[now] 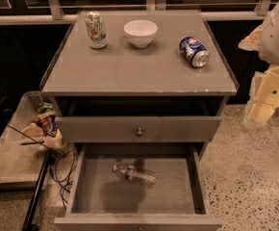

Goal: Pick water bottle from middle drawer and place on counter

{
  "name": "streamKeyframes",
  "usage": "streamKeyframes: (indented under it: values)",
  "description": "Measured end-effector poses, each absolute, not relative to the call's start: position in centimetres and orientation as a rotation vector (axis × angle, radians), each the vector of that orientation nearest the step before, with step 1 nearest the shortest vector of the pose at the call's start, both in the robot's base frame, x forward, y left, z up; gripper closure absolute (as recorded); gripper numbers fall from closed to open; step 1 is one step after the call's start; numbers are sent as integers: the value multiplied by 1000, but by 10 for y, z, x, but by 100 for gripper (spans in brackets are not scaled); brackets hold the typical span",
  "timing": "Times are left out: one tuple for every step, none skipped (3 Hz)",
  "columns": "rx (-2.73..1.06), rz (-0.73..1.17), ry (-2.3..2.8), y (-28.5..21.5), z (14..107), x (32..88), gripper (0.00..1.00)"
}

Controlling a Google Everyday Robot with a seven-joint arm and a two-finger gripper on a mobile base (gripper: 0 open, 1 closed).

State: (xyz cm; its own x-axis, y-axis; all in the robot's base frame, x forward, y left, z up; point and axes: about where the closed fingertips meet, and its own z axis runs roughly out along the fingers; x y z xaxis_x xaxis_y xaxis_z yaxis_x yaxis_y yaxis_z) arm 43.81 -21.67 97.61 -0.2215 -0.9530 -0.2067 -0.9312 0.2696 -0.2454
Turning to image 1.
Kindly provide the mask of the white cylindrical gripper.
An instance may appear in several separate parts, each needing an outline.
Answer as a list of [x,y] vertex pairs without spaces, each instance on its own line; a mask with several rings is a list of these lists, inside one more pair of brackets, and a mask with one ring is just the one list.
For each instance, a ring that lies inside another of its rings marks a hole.
[[254,101],[247,105],[246,118],[266,123],[279,107],[279,65],[272,64],[261,76]]

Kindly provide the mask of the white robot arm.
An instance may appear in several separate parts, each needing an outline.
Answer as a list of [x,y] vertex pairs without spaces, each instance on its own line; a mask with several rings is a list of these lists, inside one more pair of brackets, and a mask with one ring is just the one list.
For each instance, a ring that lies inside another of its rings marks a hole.
[[269,64],[264,73],[256,71],[244,110],[245,127],[265,125],[279,108],[279,2],[263,23],[239,43],[239,48],[257,51]]

